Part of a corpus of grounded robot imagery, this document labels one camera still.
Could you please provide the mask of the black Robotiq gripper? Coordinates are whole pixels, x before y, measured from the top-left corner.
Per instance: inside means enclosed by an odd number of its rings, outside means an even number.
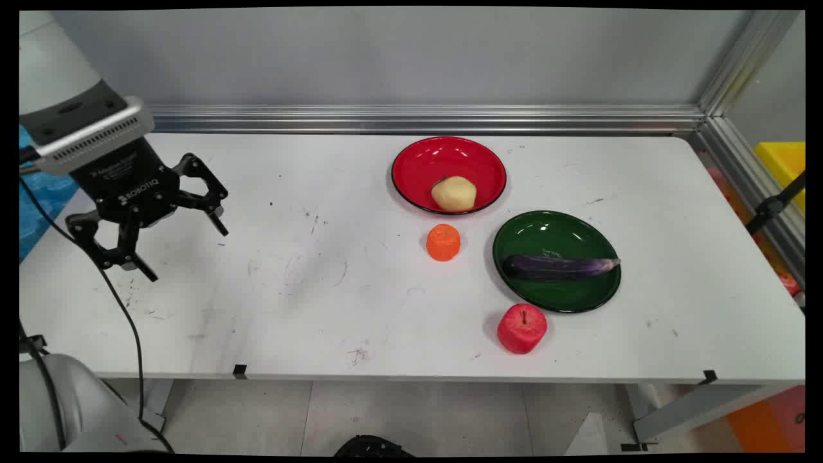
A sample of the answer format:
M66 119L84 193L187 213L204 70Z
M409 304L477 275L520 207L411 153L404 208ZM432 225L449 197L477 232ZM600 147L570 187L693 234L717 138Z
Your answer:
M69 175L94 200L95 213L68 215L66 226L74 243L98 269L112 266L127 271L138 269L151 282L157 281L156 273L136 252L136 243L140 226L146 228L164 219L173 212L174 206L202 211L223 237L229 234L220 219L222 200L228 196L228 190L194 153L183 155L179 164L171 169L146 138L138 138ZM206 193L180 190L183 177L203 181ZM95 237L103 220L118 224L114 248L103 247Z

